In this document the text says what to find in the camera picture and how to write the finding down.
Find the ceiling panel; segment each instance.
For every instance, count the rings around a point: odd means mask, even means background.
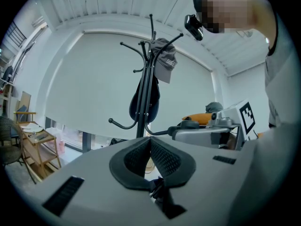
[[[184,18],[194,14],[192,0],[52,0],[54,10],[62,23],[77,17],[102,14],[127,14],[129,16],[149,17],[183,32],[194,40],[184,28]],[[268,51],[265,38],[258,31],[252,31],[251,37],[243,32],[214,34],[204,29],[204,38],[198,42],[205,47],[221,66],[233,71],[246,68],[252,61],[262,61]]]

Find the orange object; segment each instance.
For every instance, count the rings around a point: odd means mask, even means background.
[[[211,120],[211,113],[201,113],[201,114],[194,114],[194,115],[187,115],[182,118],[190,117],[192,121],[198,121],[200,125],[207,125],[208,122]]]

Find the black slot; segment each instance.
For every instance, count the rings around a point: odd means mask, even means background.
[[[70,177],[44,204],[43,207],[53,214],[60,216],[76,194],[84,179]]]
[[[233,165],[236,161],[236,159],[224,157],[224,156],[214,156],[213,160],[221,161],[221,162],[228,163],[231,165]]]

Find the black fisheye border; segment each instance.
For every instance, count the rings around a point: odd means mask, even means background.
[[[20,8],[27,0],[0,0],[0,39],[11,24]],[[269,0],[285,23],[292,40],[300,54],[300,25],[298,21],[298,4],[300,0]],[[283,184],[271,200],[245,225],[292,225],[299,221],[298,202],[300,198],[300,143],[292,167]],[[48,225],[45,218],[41,218],[18,194],[11,184],[2,165],[0,167],[0,212],[1,218],[11,224],[28,222],[33,225]]]

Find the wicker chair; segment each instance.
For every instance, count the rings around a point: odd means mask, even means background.
[[[17,132],[18,138],[16,139],[17,144],[12,144],[11,131],[12,129]],[[34,181],[28,166],[23,158],[23,136],[19,126],[14,123],[11,119],[1,116],[0,117],[0,161],[4,167],[7,164],[18,161],[20,164],[24,163],[29,176]]]

